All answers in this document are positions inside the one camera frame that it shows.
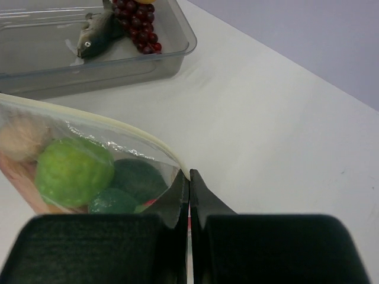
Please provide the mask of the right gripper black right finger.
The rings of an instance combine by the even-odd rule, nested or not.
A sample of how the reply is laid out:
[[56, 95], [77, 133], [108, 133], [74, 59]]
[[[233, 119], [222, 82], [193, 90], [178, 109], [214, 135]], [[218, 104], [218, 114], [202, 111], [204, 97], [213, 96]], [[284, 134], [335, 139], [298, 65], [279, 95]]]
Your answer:
[[195, 283], [369, 283], [346, 227], [325, 214], [238, 214], [190, 171]]

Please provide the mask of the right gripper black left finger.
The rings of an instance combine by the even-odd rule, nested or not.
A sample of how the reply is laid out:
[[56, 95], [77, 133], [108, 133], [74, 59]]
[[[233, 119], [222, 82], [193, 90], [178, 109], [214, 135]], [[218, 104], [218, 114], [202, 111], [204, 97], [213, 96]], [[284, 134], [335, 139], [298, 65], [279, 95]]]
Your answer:
[[186, 283], [190, 183], [139, 214], [41, 215], [20, 231], [2, 283]]

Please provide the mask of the green cucumber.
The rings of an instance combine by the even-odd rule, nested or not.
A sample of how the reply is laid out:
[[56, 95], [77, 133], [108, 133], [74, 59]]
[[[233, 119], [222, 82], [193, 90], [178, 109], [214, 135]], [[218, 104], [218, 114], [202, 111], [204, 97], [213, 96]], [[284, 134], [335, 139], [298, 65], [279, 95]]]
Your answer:
[[96, 194], [88, 204], [90, 214], [131, 214], [138, 202], [128, 193], [108, 188]]

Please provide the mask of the red chili pepper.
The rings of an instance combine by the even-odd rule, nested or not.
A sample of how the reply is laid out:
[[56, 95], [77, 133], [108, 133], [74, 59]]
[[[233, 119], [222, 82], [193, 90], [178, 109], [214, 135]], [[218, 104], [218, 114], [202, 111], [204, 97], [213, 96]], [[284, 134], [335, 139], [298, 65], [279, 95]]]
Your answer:
[[143, 205], [144, 205], [144, 206], [151, 206], [151, 205], [154, 204], [156, 201], [157, 201], [157, 199], [151, 199], [151, 200], [147, 201], [146, 203], [144, 203]]

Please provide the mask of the green lime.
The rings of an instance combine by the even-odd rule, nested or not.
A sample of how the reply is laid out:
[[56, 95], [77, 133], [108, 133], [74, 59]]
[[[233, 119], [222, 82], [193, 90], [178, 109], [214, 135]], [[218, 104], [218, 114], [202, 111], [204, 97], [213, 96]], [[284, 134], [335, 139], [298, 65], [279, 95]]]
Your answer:
[[100, 143], [61, 138], [39, 155], [34, 184], [44, 202], [77, 208], [106, 189], [114, 172], [113, 155]]

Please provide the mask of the green avocado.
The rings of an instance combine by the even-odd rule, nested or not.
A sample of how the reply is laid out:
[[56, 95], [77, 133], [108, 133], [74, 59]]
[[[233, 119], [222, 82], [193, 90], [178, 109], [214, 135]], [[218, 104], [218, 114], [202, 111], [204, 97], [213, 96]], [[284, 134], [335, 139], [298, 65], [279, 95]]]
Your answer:
[[169, 188], [160, 171], [147, 162], [120, 159], [114, 162], [114, 169], [111, 187], [126, 192], [140, 204], [157, 199]]

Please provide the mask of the clear zip top bag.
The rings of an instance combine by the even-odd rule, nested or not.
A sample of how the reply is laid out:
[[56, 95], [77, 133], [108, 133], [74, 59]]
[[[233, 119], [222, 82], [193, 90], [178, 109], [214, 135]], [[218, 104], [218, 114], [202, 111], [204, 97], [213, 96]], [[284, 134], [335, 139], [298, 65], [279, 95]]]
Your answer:
[[189, 178], [156, 137], [126, 123], [1, 95], [1, 172], [37, 214], [140, 213]]

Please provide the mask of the white garlic clove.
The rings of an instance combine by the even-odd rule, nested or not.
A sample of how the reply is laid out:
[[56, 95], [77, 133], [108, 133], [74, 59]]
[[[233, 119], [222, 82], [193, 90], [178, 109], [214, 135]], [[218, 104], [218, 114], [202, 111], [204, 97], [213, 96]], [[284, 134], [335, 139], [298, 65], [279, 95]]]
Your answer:
[[40, 119], [13, 117], [1, 127], [1, 152], [16, 162], [31, 162], [52, 140], [52, 129]]

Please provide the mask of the clear plastic food bin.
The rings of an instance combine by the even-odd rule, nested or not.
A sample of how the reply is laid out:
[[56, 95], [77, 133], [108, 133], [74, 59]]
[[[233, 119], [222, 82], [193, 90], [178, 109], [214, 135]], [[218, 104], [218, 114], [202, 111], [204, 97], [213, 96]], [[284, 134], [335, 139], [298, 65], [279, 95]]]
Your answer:
[[1, 92], [45, 99], [171, 78], [196, 46], [177, 1], [2, 1]]

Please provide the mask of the silver grey fish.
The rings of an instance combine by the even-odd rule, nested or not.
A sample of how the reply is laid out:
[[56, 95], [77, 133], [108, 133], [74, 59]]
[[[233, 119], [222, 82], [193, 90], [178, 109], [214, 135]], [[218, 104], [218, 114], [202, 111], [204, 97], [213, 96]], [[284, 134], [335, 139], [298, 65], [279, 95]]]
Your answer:
[[87, 13], [86, 22], [81, 28], [79, 40], [76, 46], [76, 55], [80, 59], [98, 56], [110, 44], [124, 35], [121, 22], [115, 16], [114, 4], [111, 1], [103, 1], [103, 12]]

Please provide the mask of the dark red grape bunch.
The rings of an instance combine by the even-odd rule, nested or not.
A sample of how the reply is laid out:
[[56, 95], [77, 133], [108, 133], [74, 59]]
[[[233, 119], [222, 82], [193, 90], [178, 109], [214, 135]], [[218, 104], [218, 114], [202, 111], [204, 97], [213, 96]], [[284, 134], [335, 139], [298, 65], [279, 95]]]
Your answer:
[[113, 11], [125, 33], [141, 54], [161, 54], [162, 45], [155, 33], [153, 0], [113, 0]]

